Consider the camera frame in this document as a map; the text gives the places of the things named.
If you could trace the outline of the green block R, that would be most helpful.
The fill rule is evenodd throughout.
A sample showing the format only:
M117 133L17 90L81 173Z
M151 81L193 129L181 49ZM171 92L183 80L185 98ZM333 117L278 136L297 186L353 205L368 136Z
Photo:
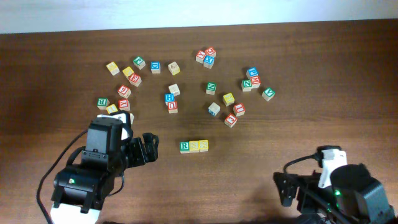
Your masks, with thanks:
M190 152L190 146L188 141L180 142L180 153L188 154Z

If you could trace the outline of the yellow block edge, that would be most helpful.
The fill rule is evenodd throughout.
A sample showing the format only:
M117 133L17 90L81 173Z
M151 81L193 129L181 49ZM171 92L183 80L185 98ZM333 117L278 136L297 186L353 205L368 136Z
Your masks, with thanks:
M200 152L199 141L190 141L189 142L189 152L190 153Z

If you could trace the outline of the yellow block S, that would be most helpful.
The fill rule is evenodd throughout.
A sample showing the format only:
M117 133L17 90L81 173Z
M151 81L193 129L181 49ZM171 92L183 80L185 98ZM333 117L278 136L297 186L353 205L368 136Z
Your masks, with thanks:
M199 151L207 152L209 150L209 142L207 139L199 140Z

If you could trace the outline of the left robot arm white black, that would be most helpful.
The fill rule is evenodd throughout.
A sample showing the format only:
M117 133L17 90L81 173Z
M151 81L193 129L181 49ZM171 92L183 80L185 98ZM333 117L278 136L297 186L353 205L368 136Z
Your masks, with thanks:
M119 111L91 121L85 146L71 153L54 178L54 223L95 223L105 199L117 193L116 178L124 178L126 169L157 160L158 136L144 133L135 138L132 120L131 113Z

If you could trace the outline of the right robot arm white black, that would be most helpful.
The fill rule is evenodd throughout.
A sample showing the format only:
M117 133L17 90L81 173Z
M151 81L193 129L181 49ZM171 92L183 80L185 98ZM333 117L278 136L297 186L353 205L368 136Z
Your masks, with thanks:
M311 175L288 172L289 166L307 159L316 160L322 171ZM384 186L364 164L348 164L339 146L320 146L314 154L286 163L273 180L282 206L298 201L296 223L397 223Z

